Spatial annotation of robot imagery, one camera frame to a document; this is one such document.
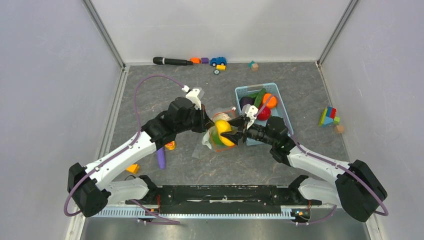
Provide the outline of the red apple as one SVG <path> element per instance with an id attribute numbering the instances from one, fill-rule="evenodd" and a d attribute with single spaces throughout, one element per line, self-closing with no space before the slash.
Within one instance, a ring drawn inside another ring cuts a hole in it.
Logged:
<path id="1" fill-rule="evenodd" d="M 267 121 L 271 117 L 271 110 L 265 106 L 262 111 L 258 111 L 256 119 L 258 121 Z"/>

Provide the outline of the yellow bell pepper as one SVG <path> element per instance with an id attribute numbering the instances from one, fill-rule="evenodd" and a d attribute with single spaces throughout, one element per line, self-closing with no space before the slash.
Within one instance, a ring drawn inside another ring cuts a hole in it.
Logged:
<path id="1" fill-rule="evenodd" d="M 223 120 L 223 119 L 217 120 L 215 122 L 215 128 L 217 131 L 218 138 L 222 144 L 224 144 L 227 147 L 233 147 L 235 145 L 231 140 L 221 135 L 222 133 L 232 131 L 232 126 L 226 120 Z"/>

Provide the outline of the green white cabbage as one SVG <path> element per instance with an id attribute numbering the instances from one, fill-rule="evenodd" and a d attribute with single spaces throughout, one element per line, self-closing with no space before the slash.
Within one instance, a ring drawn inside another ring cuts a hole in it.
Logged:
<path id="1" fill-rule="evenodd" d="M 219 113 L 214 118 L 214 126 L 210 129 L 210 138 L 216 146 L 233 147 L 235 144 L 226 137 L 221 136 L 221 133 L 231 132 L 232 126 L 228 123 L 231 120 L 226 113 Z"/>

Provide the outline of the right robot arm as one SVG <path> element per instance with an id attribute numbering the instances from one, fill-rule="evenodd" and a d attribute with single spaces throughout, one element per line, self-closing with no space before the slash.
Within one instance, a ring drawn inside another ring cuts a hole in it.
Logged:
<path id="1" fill-rule="evenodd" d="M 340 206 L 352 218 L 366 222 L 371 215 L 388 215 L 383 204 L 388 193 L 371 168 L 357 159 L 353 163 L 327 158 L 307 149 L 294 139 L 283 118 L 270 117 L 266 125 L 250 123 L 246 116 L 230 120 L 234 129 L 220 136 L 237 145 L 253 139 L 271 146 L 270 154 L 278 162 L 317 176 L 298 177 L 289 189 L 289 199 L 295 204 L 318 200 Z"/>

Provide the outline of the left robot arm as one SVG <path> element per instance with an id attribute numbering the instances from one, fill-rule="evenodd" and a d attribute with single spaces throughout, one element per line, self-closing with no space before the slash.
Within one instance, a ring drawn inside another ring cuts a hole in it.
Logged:
<path id="1" fill-rule="evenodd" d="M 155 153 L 185 131 L 206 132 L 214 126 L 198 96 L 177 97 L 167 110 L 148 120 L 127 142 L 106 156 L 68 170 L 66 203 L 73 200 L 85 217 L 99 213 L 112 201 L 107 187 L 115 177 L 138 160 Z"/>

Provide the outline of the clear zip top bag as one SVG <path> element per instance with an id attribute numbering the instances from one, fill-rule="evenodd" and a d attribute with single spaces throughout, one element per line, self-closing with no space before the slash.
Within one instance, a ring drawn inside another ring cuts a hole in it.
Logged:
<path id="1" fill-rule="evenodd" d="M 236 107 L 215 108 L 208 112 L 208 116 L 213 121 L 214 126 L 201 134 L 192 153 L 192 157 L 196 159 L 201 159 L 212 152 L 219 153 L 236 146 L 232 141 L 221 136 L 221 133 L 235 129 L 228 121 L 236 117 Z"/>

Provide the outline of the orange fruit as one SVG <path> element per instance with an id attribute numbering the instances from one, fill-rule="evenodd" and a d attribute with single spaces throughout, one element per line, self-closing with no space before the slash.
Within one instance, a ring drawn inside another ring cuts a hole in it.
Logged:
<path id="1" fill-rule="evenodd" d="M 266 105 L 269 109 L 274 109 L 278 105 L 278 100 L 271 93 L 265 93 L 261 100 L 262 105 Z"/>

